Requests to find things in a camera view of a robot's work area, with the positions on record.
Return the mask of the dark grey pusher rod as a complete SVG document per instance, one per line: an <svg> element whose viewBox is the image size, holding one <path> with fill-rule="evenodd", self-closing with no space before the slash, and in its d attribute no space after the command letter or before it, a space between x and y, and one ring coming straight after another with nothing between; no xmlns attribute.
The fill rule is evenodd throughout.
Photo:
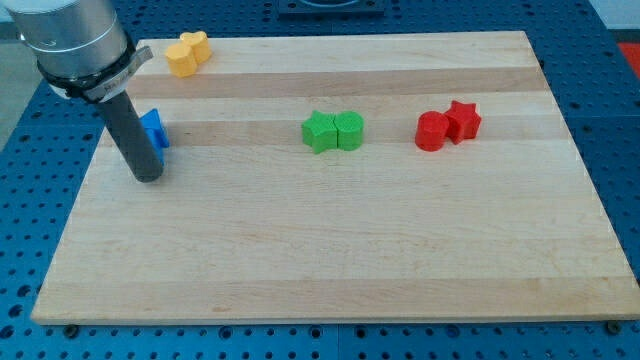
<svg viewBox="0 0 640 360"><path fill-rule="evenodd" d="M123 91L95 107L135 179L142 183L158 179L163 164L128 94Z"/></svg>

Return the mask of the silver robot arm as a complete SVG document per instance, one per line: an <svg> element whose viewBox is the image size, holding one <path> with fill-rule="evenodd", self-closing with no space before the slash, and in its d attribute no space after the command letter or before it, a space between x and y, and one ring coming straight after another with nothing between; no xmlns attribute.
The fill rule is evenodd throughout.
<svg viewBox="0 0 640 360"><path fill-rule="evenodd" d="M96 107L136 180L158 179L163 162L126 92L153 54L135 46L111 2L3 0L1 5L50 87Z"/></svg>

